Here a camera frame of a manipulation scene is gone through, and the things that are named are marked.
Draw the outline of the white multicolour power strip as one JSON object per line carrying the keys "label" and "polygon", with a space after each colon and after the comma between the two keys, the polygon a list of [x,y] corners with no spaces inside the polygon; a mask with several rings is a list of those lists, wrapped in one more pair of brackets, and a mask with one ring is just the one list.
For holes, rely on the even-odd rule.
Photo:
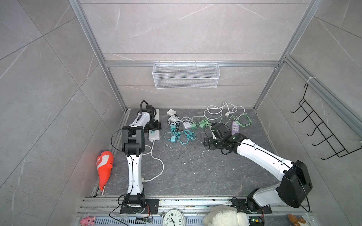
{"label": "white multicolour power strip", "polygon": [[[155,120],[157,120],[158,122],[160,122],[160,111],[159,109],[156,109],[156,116],[155,116]],[[149,131],[149,141],[153,142],[153,141],[158,141],[160,140],[160,129],[152,131]]]}

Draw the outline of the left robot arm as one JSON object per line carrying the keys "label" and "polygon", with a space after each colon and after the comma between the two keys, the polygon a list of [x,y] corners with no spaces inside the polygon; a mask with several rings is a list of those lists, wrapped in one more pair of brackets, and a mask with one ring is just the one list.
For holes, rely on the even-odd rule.
{"label": "left robot arm", "polygon": [[121,148],[113,147],[126,155],[129,186],[124,203],[132,207],[144,208],[146,205],[141,178],[141,160],[146,148],[145,133],[158,131],[162,128],[161,122],[155,119],[156,116],[156,109],[147,101],[141,101],[135,120],[129,126],[119,129]]}

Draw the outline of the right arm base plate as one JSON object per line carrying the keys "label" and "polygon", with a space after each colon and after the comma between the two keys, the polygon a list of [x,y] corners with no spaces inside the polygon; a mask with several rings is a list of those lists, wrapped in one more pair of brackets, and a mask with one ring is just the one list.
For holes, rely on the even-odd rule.
{"label": "right arm base plate", "polygon": [[272,210],[270,205],[259,206],[254,201],[247,198],[231,198],[232,207],[236,208],[238,212],[246,214],[271,214]]}

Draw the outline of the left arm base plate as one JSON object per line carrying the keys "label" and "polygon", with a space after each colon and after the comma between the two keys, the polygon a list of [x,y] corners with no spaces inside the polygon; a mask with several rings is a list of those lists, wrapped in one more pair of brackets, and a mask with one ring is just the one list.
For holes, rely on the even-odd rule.
{"label": "left arm base plate", "polygon": [[159,201],[159,199],[125,200],[121,204],[120,214],[157,214]]}

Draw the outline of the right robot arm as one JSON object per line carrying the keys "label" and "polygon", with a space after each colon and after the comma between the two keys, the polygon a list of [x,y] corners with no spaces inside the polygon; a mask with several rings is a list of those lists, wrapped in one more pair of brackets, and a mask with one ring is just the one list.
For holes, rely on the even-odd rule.
{"label": "right robot arm", "polygon": [[223,123],[213,123],[212,137],[204,139],[210,150],[219,149],[222,154],[236,153],[246,157],[270,172],[279,183],[254,189],[245,199],[232,199],[237,209],[248,213],[260,212],[268,205],[284,203],[289,207],[302,207],[313,185],[307,166],[302,161],[292,162],[260,147],[241,133],[232,133]]}

